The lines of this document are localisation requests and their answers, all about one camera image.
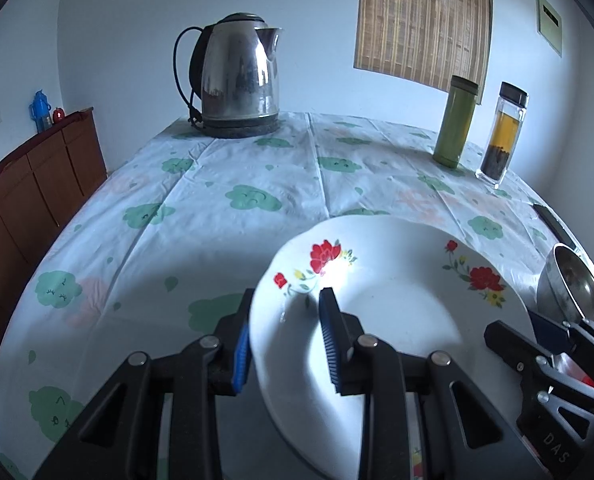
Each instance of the bamboo blind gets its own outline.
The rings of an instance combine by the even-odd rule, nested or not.
[[[490,53],[492,0],[360,0],[355,67],[448,91],[478,83]]]

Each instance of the floral tablecloth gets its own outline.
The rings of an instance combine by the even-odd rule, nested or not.
[[[484,186],[472,144],[448,170],[431,158],[437,134],[411,126],[280,118],[277,132],[238,140],[176,121],[64,229],[0,349],[0,459],[15,478],[33,476],[130,352],[156,358],[212,332],[281,245],[333,216],[391,214],[439,227],[487,257],[534,307],[556,240],[530,206],[541,200],[515,174],[499,190]],[[278,436],[254,374],[242,396],[219,399],[218,420],[232,480],[317,478]],[[160,478],[165,449],[162,441]]]

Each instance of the white wall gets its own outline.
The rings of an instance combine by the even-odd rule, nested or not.
[[[58,7],[59,0],[8,0],[0,11],[0,160],[37,133],[28,111],[35,92],[62,104]]]
[[[581,25],[581,73],[571,135],[545,199],[594,262],[594,30]]]
[[[470,139],[484,145],[502,80],[530,93],[512,162],[545,188],[562,139],[576,81],[579,10],[549,0],[563,18],[564,56],[537,33],[535,0],[494,0],[490,67]],[[95,107],[107,166],[115,169],[146,140],[186,114],[171,74],[171,51],[188,25],[236,11],[285,29],[278,60],[281,107],[368,116],[438,130],[445,92],[353,68],[358,0],[61,0],[58,50],[64,103]],[[181,45],[187,60],[196,36]]]

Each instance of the stainless steel kettle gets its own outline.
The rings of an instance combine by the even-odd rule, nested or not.
[[[191,96],[187,100],[177,77],[177,46],[189,30],[200,30],[201,35],[190,59]],[[258,131],[259,126],[277,122],[275,50],[280,33],[280,28],[270,28],[259,16],[244,12],[203,29],[188,27],[181,32],[173,50],[173,71],[193,125],[202,122],[205,128]],[[202,112],[193,106],[194,95],[202,100]]]

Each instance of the kettle spout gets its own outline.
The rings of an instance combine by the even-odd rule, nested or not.
[[[281,28],[257,28],[255,29],[259,41],[264,46],[266,57],[272,60],[275,56],[275,50],[277,49],[277,40],[281,34]]]

